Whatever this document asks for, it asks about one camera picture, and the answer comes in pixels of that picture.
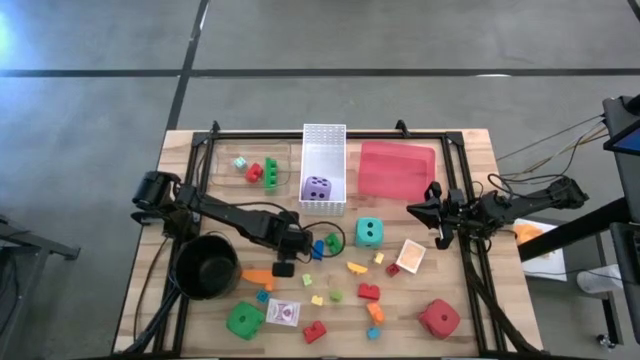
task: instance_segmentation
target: green lego brick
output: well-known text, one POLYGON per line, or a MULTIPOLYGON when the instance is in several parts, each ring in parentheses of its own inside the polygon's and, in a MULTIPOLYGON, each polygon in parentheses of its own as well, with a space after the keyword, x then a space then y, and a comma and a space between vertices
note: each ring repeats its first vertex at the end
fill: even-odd
POLYGON ((227 329, 245 340, 251 340, 264 323, 264 313, 253 305, 241 301, 227 318, 227 329))
POLYGON ((342 291, 340 290, 333 290, 332 292, 329 293, 329 298, 331 299, 331 301, 333 302, 340 302, 342 301, 342 291))
POLYGON ((273 189, 278 184, 278 162, 272 158, 264 159, 264 187, 273 189))
POLYGON ((329 247, 329 252, 331 254, 337 254, 342 249, 342 241, 338 239, 335 233, 329 234, 324 239, 324 242, 327 244, 327 247, 329 247))

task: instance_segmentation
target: red lego brick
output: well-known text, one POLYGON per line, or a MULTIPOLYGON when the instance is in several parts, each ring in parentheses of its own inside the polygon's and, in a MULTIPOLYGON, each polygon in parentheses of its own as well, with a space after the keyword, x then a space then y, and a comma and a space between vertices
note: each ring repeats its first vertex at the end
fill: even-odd
POLYGON ((436 299, 420 314, 418 321, 433 336, 444 340, 460 324, 460 315, 446 301, 436 299))
POLYGON ((318 340, 322 335, 327 333, 327 329, 322 325, 320 321, 314 321, 311 326, 304 328, 302 330, 304 334, 304 340, 307 344, 311 344, 312 342, 318 340))
POLYGON ((247 173, 244 175, 244 177, 248 182, 255 183, 262 177, 263 172, 264 170, 262 169, 262 167, 259 164, 254 163, 253 165, 251 165, 249 170, 247 170, 247 173))
POLYGON ((358 286, 358 297, 369 300, 378 300, 380 299, 380 288, 376 285, 362 283, 358 286))
POLYGON ((389 274, 389 276, 394 277, 399 272, 400 272, 400 268, 398 267, 398 265, 391 264, 387 266, 387 274, 389 274))

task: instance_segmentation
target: black pot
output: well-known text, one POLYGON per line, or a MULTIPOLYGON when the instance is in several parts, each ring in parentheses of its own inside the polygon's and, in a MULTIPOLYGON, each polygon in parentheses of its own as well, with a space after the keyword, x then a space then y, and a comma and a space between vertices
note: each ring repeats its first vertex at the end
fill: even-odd
POLYGON ((242 275, 231 244, 218 235, 203 235, 182 246, 174 264, 174 278, 183 294, 194 300, 211 299, 235 289, 242 275))

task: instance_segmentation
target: purple dice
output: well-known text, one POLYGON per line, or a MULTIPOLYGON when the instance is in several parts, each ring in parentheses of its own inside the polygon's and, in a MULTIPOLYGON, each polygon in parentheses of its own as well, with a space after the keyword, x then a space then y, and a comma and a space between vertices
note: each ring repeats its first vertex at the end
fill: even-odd
POLYGON ((329 200, 331 182, 320 176, 309 176, 302 189, 302 200, 329 200))

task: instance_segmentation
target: orange foam piece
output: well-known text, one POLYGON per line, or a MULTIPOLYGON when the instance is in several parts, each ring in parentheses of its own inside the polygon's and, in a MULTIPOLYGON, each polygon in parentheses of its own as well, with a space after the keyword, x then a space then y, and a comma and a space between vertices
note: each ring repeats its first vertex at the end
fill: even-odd
POLYGON ((242 270, 242 278, 254 284, 263 284, 267 291, 273 291, 273 283, 276 280, 271 270, 242 270))
POLYGON ((378 303, 368 303, 367 310, 369 310, 369 314, 371 314, 374 324, 381 325, 384 322, 384 313, 378 303))

